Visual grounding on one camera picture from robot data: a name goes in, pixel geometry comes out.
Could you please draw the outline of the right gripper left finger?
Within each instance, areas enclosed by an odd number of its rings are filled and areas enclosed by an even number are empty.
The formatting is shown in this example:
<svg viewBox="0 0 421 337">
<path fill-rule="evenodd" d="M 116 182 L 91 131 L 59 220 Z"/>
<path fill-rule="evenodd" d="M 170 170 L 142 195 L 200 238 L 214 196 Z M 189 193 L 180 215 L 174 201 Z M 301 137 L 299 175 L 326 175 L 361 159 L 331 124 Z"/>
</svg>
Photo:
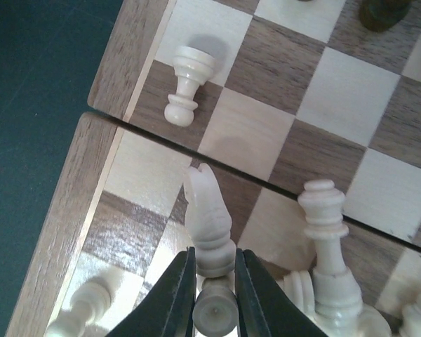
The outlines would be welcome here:
<svg viewBox="0 0 421 337">
<path fill-rule="evenodd" d="M 144 300 L 108 336 L 193 336 L 195 249 L 179 252 Z"/>
</svg>

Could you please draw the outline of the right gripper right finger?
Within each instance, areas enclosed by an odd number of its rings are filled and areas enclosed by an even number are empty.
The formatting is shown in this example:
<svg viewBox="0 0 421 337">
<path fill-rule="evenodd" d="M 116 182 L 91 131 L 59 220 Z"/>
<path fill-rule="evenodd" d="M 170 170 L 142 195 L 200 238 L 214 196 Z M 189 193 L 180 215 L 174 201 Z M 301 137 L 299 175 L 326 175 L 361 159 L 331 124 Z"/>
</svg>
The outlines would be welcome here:
<svg viewBox="0 0 421 337">
<path fill-rule="evenodd" d="M 318 337 L 326 334 L 287 297 L 253 251 L 236 250 L 239 336 Z"/>
</svg>

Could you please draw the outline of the white knight chess piece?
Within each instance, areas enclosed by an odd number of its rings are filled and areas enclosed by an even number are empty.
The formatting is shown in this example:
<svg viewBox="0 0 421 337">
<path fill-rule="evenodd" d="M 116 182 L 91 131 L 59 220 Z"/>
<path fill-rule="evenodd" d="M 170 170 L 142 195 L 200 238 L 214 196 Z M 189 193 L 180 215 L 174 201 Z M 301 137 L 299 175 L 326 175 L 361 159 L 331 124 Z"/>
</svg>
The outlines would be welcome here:
<svg viewBox="0 0 421 337">
<path fill-rule="evenodd" d="M 231 239 L 232 218 L 212 168 L 205 163 L 190 166 L 183 188 L 185 227 L 195 248 L 197 274 L 224 276 L 234 269 L 236 244 Z"/>
</svg>

